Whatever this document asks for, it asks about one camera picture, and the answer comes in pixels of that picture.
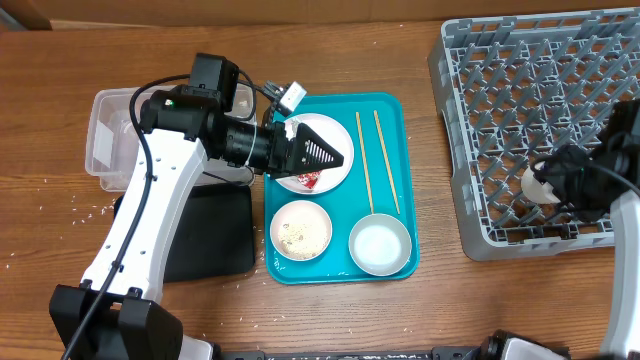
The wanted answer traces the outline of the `white cup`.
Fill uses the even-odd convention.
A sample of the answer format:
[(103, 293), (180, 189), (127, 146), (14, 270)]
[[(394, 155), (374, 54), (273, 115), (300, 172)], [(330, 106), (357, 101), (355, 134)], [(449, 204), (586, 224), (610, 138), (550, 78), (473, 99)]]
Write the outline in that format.
[(553, 193), (549, 183), (541, 183), (534, 177), (534, 172), (527, 168), (521, 178), (521, 190), (524, 196), (536, 204), (558, 204), (561, 200)]

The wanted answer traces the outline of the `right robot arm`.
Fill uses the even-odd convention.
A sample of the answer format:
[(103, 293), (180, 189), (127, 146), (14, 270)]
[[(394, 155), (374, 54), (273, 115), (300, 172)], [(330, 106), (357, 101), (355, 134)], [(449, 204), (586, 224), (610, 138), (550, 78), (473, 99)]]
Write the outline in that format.
[(639, 101), (613, 105), (600, 144), (587, 152), (563, 145), (536, 158), (521, 189), (532, 202), (552, 204), (582, 222), (610, 217), (615, 270), (609, 325), (600, 352), (639, 357)]

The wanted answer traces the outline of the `red snack wrapper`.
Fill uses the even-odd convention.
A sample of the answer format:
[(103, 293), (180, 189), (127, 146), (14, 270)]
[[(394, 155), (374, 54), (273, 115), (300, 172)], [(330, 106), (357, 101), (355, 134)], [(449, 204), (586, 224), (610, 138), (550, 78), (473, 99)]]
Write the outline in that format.
[(320, 176), (320, 171), (310, 172), (298, 175), (297, 180), (305, 189), (313, 190), (316, 187)]

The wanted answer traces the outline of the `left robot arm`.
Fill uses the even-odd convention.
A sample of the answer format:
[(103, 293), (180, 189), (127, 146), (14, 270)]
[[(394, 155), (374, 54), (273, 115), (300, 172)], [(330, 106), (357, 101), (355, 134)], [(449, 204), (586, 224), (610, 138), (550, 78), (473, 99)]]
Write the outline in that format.
[(343, 156), (310, 127), (288, 137), (232, 115), (245, 73), (206, 53), (187, 74), (135, 92), (129, 115), (140, 150), (112, 227), (77, 286), (59, 285), (49, 313), (67, 359), (203, 359), (220, 348), (184, 333), (161, 304), (168, 255), (187, 199), (206, 163), (282, 178), (340, 167)]

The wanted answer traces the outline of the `wooden chopstick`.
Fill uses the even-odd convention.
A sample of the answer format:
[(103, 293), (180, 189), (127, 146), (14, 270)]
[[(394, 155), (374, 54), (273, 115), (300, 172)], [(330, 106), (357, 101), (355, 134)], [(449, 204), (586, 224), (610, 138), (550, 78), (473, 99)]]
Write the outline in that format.
[(392, 169), (391, 169), (391, 164), (390, 164), (389, 157), (388, 157), (388, 152), (387, 152), (387, 148), (386, 148), (384, 134), (383, 134), (383, 131), (382, 131), (382, 126), (381, 126), (381, 122), (380, 122), (380, 118), (379, 118), (379, 113), (378, 113), (377, 110), (373, 111), (373, 116), (374, 116), (374, 120), (375, 120), (375, 124), (376, 124), (376, 129), (377, 129), (377, 132), (378, 132), (380, 147), (381, 147), (381, 151), (382, 151), (382, 154), (383, 154), (383, 159), (384, 159), (384, 162), (385, 162), (385, 167), (386, 167), (386, 171), (387, 171), (389, 186), (390, 186), (391, 193), (392, 193), (393, 200), (394, 200), (394, 205), (395, 205), (397, 214), (400, 215), (401, 212), (400, 212), (400, 206), (399, 206), (398, 196), (397, 196), (397, 192), (396, 192), (395, 181), (394, 181), (393, 172), (392, 172)]
[(370, 183), (370, 177), (369, 177), (369, 171), (368, 171), (366, 148), (365, 148), (364, 137), (363, 137), (363, 133), (362, 133), (362, 125), (361, 125), (360, 113), (356, 112), (355, 113), (355, 117), (356, 117), (358, 139), (359, 139), (359, 145), (360, 145), (360, 151), (361, 151), (361, 159), (362, 159), (362, 164), (363, 164), (363, 172), (364, 172), (364, 178), (365, 178), (365, 184), (366, 184), (366, 190), (367, 190), (367, 197), (368, 197), (368, 201), (369, 201), (369, 208), (370, 208), (371, 214), (373, 214), (375, 212), (375, 209), (374, 209), (372, 189), (371, 189), (371, 183)]

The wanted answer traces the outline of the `grey bowl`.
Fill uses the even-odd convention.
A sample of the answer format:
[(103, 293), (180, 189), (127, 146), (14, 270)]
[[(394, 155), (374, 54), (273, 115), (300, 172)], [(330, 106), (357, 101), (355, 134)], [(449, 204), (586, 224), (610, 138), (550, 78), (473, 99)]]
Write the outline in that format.
[(386, 277), (400, 272), (409, 262), (413, 242), (397, 218), (376, 213), (363, 217), (349, 235), (349, 254), (365, 273)]

